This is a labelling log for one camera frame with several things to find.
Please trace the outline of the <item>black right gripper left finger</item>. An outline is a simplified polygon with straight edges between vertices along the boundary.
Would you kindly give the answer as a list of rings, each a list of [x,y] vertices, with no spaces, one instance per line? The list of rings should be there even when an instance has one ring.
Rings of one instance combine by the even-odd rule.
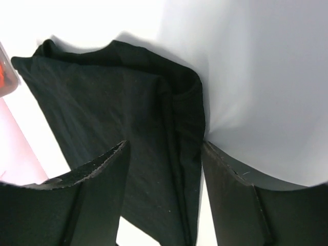
[[[1,245],[115,245],[130,144],[42,184],[1,183]]]

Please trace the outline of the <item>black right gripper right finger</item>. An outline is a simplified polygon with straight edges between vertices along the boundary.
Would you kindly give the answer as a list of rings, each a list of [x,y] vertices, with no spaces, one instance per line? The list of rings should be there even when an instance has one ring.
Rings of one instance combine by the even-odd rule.
[[[271,178],[210,142],[202,165],[218,245],[327,245],[327,184]]]

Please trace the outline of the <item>black t-shirt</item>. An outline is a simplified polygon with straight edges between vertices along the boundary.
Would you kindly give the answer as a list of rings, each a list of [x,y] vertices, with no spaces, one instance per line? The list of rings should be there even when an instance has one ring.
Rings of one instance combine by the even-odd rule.
[[[129,141],[123,217],[161,245],[195,245],[206,124],[193,70],[116,40],[75,54],[49,39],[11,63],[70,168]]]

